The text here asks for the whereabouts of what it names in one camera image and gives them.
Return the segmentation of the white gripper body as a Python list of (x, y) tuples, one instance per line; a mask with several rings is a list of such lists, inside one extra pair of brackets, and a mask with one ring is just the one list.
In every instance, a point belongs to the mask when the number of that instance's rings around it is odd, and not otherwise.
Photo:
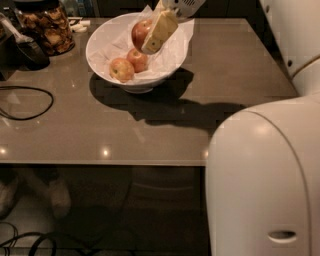
[(206, 0), (162, 0), (165, 9), (171, 10), (177, 18), (193, 16)]

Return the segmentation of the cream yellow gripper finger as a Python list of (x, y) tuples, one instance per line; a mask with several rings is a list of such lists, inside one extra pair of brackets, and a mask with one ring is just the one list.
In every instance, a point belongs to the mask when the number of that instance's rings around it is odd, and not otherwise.
[(177, 28), (178, 21), (171, 10), (158, 12), (153, 18), (151, 28), (144, 39), (141, 47), (142, 52), (147, 55), (157, 53)]

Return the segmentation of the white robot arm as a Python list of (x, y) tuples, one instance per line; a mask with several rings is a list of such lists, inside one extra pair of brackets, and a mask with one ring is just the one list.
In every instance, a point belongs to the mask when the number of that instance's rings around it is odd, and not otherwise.
[(297, 95), (213, 134), (206, 256), (320, 256), (320, 0), (259, 2)]

